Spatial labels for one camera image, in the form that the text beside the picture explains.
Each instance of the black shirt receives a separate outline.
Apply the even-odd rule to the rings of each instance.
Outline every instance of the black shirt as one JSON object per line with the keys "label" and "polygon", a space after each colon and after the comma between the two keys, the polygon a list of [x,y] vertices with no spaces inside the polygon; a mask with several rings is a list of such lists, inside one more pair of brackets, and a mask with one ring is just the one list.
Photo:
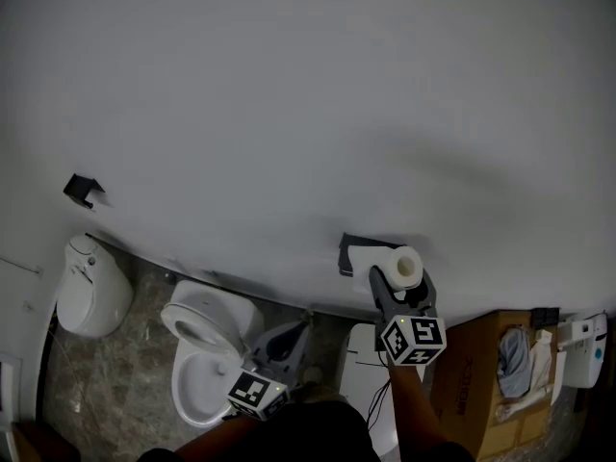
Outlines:
{"label": "black shirt", "polygon": [[[175,453],[154,449],[139,462],[181,462]],[[378,462],[366,421],[348,404],[319,402],[289,404],[269,421],[251,431],[220,460]],[[459,445],[445,443],[420,460],[471,462],[473,458]]]}

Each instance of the floor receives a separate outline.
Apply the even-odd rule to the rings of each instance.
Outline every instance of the floor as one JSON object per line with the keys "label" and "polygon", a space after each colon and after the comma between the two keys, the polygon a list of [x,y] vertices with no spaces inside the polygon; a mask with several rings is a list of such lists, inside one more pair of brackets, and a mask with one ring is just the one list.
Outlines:
{"label": "floor", "polygon": [[[106,246],[135,289],[129,314],[120,328],[92,340],[55,331],[45,379],[43,419],[72,443],[84,461],[136,460],[148,449],[177,449],[201,431],[186,424],[171,398],[171,371],[177,339],[160,312],[174,285],[167,271]],[[254,300],[266,328],[297,320],[302,311]],[[324,383],[333,384],[339,353],[355,321],[315,315],[308,364],[319,366]],[[429,392],[432,371],[424,381]],[[558,461],[578,443],[583,417],[574,414],[574,389],[564,389],[552,409],[550,434],[501,461]],[[396,450],[383,460],[399,460]]]}

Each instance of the toilet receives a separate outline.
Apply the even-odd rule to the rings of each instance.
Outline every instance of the toilet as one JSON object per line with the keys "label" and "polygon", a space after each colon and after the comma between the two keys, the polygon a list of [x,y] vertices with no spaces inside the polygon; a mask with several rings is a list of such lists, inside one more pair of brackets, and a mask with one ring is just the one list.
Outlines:
{"label": "toilet", "polygon": [[[374,325],[369,323],[357,323],[353,326],[338,363],[339,392],[364,419],[368,417],[374,393],[389,380],[389,372],[381,363],[378,352],[374,350],[374,330]],[[387,364],[387,353],[381,352],[380,357]],[[424,381],[425,367],[418,366],[417,373]],[[379,457],[398,446],[391,386],[381,405],[378,420],[370,430],[370,436],[372,448]]]}
{"label": "toilet", "polygon": [[73,334],[99,338],[122,323],[133,289],[114,257],[87,235],[70,239],[56,292],[58,321]]}
{"label": "toilet", "polygon": [[171,375],[175,408],[188,424],[210,429],[231,411],[227,373],[244,364],[263,333],[263,316],[243,297],[181,281],[161,318],[179,339]]}

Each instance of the person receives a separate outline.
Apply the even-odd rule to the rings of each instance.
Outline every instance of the person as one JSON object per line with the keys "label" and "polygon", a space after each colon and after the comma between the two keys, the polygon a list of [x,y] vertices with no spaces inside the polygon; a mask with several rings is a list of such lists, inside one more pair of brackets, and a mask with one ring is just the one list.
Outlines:
{"label": "person", "polygon": [[[424,394],[415,367],[389,363],[400,459],[402,461],[471,462],[461,446],[448,441]],[[294,402],[270,420],[248,416],[225,421],[176,452],[153,449],[139,462],[353,460],[378,461],[367,422],[331,389],[308,382]]]}

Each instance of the white appliance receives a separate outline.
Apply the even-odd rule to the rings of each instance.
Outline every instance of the white appliance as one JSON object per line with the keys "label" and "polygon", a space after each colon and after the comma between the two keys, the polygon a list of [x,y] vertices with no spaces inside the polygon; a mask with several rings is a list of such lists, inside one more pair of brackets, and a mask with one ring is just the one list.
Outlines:
{"label": "white appliance", "polygon": [[243,297],[181,281],[161,318],[179,339],[171,376],[175,408],[188,424],[212,428],[231,410],[227,373],[244,364],[263,333],[263,316]]}
{"label": "white appliance", "polygon": [[86,235],[70,239],[66,267],[56,292],[58,321],[73,334],[104,337],[122,323],[133,289],[111,256]]}
{"label": "white appliance", "polygon": [[[339,392],[366,419],[374,393],[389,379],[389,371],[383,366],[387,364],[387,353],[374,350],[374,325],[357,323],[350,331],[346,349],[342,351],[338,365]],[[425,367],[418,366],[417,373],[424,380]],[[370,430],[372,448],[380,457],[393,450],[398,445],[398,432],[394,418],[392,389],[387,391],[380,415]]]}
{"label": "white appliance", "polygon": [[579,331],[574,329],[568,335],[576,337],[579,334],[581,340],[563,347],[567,355],[562,384],[569,387],[590,389],[597,383],[603,365],[607,340],[607,315],[599,313],[593,317],[585,318],[584,321],[580,321],[576,317],[569,322],[559,324],[559,341],[561,329],[566,331],[569,327],[573,327],[576,322],[579,323]]}

